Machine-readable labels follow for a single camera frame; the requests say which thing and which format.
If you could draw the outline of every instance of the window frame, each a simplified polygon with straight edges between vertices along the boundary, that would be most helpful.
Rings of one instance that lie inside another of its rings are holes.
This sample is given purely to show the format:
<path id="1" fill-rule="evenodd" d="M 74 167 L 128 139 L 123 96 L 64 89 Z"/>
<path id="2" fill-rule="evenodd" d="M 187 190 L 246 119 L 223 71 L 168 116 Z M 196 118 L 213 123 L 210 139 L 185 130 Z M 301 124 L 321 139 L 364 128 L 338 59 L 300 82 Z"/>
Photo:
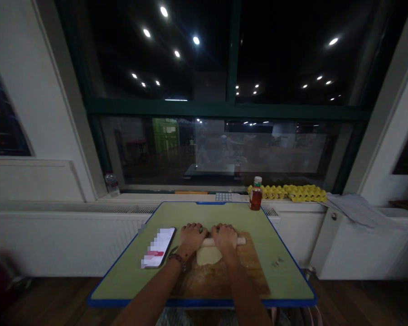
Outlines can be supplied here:
<path id="1" fill-rule="evenodd" d="M 161 101 L 147 99 L 111 99 L 95 96 L 90 84 L 87 61 L 80 51 L 80 37 L 72 17 L 73 0 L 55 0 L 62 28 L 77 75 L 80 91 L 87 112 L 88 122 L 97 148 L 103 171 L 111 170 L 112 165 L 102 133 L 100 117 L 106 115 L 122 116 L 195 116 L 202 118 L 236 119 L 278 119 L 278 120 L 325 120 L 354 123 L 351 140 L 346 148 L 337 179 L 332 192 L 342 193 L 363 139 L 371 113 L 382 87 L 392 56 L 408 17 L 408 5 L 391 8 L 387 17 L 386 29 L 379 44 L 379 51 L 370 67 L 359 105 L 287 105 L 236 103 L 236 83 L 238 70 L 238 51 L 241 31 L 242 0 L 232 1 L 230 45 L 228 53 L 227 94 L 225 102 L 200 101 Z"/>

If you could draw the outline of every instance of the dough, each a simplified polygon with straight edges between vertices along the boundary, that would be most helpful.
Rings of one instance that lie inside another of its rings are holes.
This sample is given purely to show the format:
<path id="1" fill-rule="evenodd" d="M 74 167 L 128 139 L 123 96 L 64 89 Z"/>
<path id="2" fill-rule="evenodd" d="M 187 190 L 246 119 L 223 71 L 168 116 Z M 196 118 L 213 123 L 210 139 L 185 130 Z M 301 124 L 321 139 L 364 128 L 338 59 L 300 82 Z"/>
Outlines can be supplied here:
<path id="1" fill-rule="evenodd" d="M 202 247 L 196 251 L 196 262 L 198 266 L 215 264 L 220 261 L 222 254 L 216 247 Z"/>

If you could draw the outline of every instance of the window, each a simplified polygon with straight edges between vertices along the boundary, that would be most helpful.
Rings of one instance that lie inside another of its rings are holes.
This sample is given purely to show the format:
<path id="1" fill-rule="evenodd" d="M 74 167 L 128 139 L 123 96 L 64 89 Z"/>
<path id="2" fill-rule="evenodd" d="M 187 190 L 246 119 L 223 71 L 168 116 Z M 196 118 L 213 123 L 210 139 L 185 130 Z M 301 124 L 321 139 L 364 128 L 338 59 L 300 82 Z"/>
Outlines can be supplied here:
<path id="1" fill-rule="evenodd" d="M 238 102 L 358 105 L 392 1 L 242 1 Z"/>
<path id="2" fill-rule="evenodd" d="M 102 167 L 127 190 L 341 192 L 408 0 L 56 1 Z"/>
<path id="3" fill-rule="evenodd" d="M 230 1 L 91 0 L 73 12 L 96 96 L 225 101 Z"/>
<path id="4" fill-rule="evenodd" d="M 316 184 L 330 190 L 352 124 L 323 121 L 103 117 L 103 134 L 128 189 L 244 189 Z"/>

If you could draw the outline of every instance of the blue table edge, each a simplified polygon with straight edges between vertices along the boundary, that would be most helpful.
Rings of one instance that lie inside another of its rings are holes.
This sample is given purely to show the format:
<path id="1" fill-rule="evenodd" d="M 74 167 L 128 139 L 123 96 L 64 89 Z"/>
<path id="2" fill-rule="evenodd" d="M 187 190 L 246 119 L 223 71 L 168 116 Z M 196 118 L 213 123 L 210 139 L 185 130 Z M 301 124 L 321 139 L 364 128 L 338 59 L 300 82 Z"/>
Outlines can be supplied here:
<path id="1" fill-rule="evenodd" d="M 226 203 L 241 203 L 242 202 L 236 202 L 236 201 L 162 201 L 159 206 L 155 209 L 155 211 L 151 214 L 150 218 L 146 220 L 145 224 L 148 223 L 148 221 L 153 217 L 153 215 L 157 212 L 159 207 L 166 202 L 194 202 L 197 205 L 225 205 Z M 262 302 L 265 307 L 267 308 L 273 308 L 273 307 L 278 307 L 278 308 L 286 308 L 286 307 L 312 307 L 317 304 L 317 295 L 316 292 L 313 290 L 311 287 L 310 283 L 306 279 L 304 273 L 301 271 L 299 268 L 296 260 L 293 258 L 291 255 L 289 249 L 287 248 L 286 244 L 284 241 L 281 239 L 280 235 L 278 234 L 277 230 L 273 226 L 271 220 L 267 216 L 265 210 L 263 207 L 260 207 L 261 210 L 263 211 L 264 215 L 267 217 L 267 220 L 269 221 L 270 225 L 272 225 L 275 233 L 277 236 L 280 238 L 282 244 L 284 245 L 284 248 L 286 248 L 287 252 L 289 253 L 291 259 L 295 263 L 296 267 L 298 268 L 299 272 L 301 273 L 302 277 L 304 278 L 305 282 L 307 283 L 308 287 L 310 288 L 311 292 L 313 293 L 313 299 L 262 299 Z M 104 278 L 109 274 L 113 266 L 118 262 L 118 260 L 121 258 L 121 256 L 124 254 L 124 252 L 128 249 L 128 247 L 131 245 L 133 240 L 137 237 L 139 232 L 133 237 L 133 239 L 130 241 L 130 243 L 127 245 L 127 247 L 123 250 L 123 252 L 119 255 L 119 257 L 115 260 L 113 265 L 109 268 L 109 270 L 104 274 L 103 278 L 101 281 L 98 283 L 98 285 L 94 288 L 94 290 L 91 292 L 89 295 L 89 298 L 87 299 L 87 304 L 89 307 L 92 308 L 112 308 L 112 307 L 126 307 L 132 299 L 91 299 L 92 295 L 94 292 L 97 290 L 97 288 L 100 286 L 100 284 L 103 282 Z M 224 308 L 224 307 L 229 307 L 232 308 L 234 307 L 234 303 L 232 299 L 168 299 L 166 301 L 165 307 L 181 307 L 181 308 L 199 308 L 199 307 L 217 307 L 217 308 Z"/>

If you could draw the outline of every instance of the water bottle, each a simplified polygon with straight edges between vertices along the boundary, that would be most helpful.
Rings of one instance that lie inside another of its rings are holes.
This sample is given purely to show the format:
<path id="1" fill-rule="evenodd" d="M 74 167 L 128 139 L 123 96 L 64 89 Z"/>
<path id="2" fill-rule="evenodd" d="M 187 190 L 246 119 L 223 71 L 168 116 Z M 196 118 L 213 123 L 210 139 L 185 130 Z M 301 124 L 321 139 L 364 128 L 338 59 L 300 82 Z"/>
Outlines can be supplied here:
<path id="1" fill-rule="evenodd" d="M 118 196 L 120 194 L 118 180 L 113 171 L 106 171 L 104 180 L 106 181 L 107 191 L 109 192 L 110 196 L 112 197 Z"/>

